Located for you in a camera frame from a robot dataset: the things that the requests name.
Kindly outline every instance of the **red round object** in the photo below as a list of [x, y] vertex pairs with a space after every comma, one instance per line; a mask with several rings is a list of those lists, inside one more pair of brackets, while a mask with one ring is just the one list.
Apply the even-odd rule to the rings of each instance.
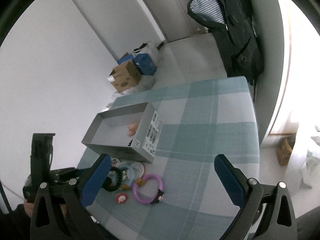
[[119, 193], [119, 194], [116, 196], [116, 202], [117, 202], [118, 204], [123, 204], [123, 203], [125, 203], [127, 200], [128, 200], [128, 195], [125, 194], [125, 193]]

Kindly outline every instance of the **open box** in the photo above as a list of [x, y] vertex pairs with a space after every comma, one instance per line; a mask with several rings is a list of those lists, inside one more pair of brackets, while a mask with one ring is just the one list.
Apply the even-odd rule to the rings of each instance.
[[[139, 125], [128, 136], [128, 125]], [[82, 143], [98, 154], [136, 162], [153, 162], [163, 122], [151, 103], [125, 106], [96, 115]]]

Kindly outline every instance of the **brown cardboard box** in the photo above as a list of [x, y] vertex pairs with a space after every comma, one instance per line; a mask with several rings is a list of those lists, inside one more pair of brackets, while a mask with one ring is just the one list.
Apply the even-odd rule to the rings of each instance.
[[118, 92], [122, 92], [139, 84], [141, 75], [131, 60], [116, 66], [108, 80]]

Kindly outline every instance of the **silver bolt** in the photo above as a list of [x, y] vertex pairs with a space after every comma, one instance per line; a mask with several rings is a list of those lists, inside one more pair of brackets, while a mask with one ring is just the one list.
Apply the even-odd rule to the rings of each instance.
[[279, 182], [279, 186], [281, 187], [281, 188], [285, 188], [287, 185], [284, 183], [284, 182]]
[[71, 180], [69, 180], [69, 184], [70, 185], [74, 185], [74, 184], [76, 184], [77, 183], [77, 179], [71, 179]]
[[250, 178], [250, 179], [249, 179], [249, 183], [250, 183], [251, 185], [256, 185], [256, 184], [257, 184], [257, 180], [254, 179], [254, 178]]
[[47, 187], [47, 183], [43, 182], [40, 184], [40, 188], [45, 188], [45, 187]]

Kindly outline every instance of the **green and white plaid tablecloth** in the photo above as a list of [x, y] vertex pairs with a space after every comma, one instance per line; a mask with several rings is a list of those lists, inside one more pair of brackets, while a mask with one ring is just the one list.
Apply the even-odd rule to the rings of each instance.
[[[249, 178], [259, 179], [259, 142], [255, 113], [244, 77], [205, 80], [118, 98], [113, 108], [152, 102], [164, 121], [153, 164], [147, 173], [163, 178], [164, 199], [143, 205], [132, 191], [101, 189], [87, 210], [119, 239], [219, 239], [238, 208], [216, 175], [213, 160], [224, 154]], [[78, 168], [90, 167], [98, 154], [84, 152]], [[149, 181], [140, 192], [153, 196]]]

